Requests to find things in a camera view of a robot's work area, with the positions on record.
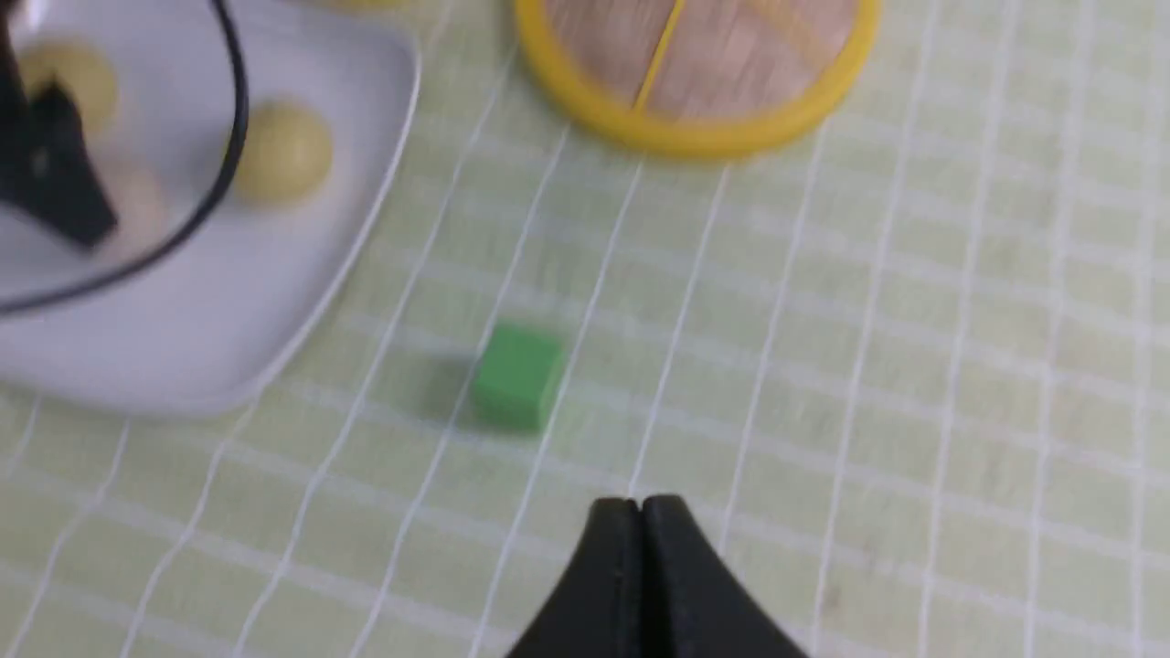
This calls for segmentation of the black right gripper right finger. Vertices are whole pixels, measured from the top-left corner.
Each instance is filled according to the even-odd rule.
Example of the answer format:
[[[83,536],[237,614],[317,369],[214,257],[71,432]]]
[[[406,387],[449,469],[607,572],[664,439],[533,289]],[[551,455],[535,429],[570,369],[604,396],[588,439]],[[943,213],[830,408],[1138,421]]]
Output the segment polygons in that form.
[[[682,496],[647,496],[644,657],[803,657],[720,558]]]

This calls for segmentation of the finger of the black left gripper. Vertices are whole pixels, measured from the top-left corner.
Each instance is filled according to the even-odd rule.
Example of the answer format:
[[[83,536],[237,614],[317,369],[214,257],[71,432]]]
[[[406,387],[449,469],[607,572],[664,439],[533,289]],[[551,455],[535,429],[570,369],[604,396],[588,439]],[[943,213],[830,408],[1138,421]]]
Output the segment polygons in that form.
[[[25,92],[7,29],[1,91],[4,203],[76,249],[96,249],[117,217],[90,162],[80,110],[55,80]]]

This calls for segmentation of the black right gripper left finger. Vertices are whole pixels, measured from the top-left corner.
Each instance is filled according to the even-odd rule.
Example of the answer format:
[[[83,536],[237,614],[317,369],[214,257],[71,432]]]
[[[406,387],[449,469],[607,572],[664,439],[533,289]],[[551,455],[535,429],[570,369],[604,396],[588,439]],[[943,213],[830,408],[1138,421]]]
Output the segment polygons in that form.
[[[644,525],[638,503],[590,505],[572,557],[510,657],[640,657]]]

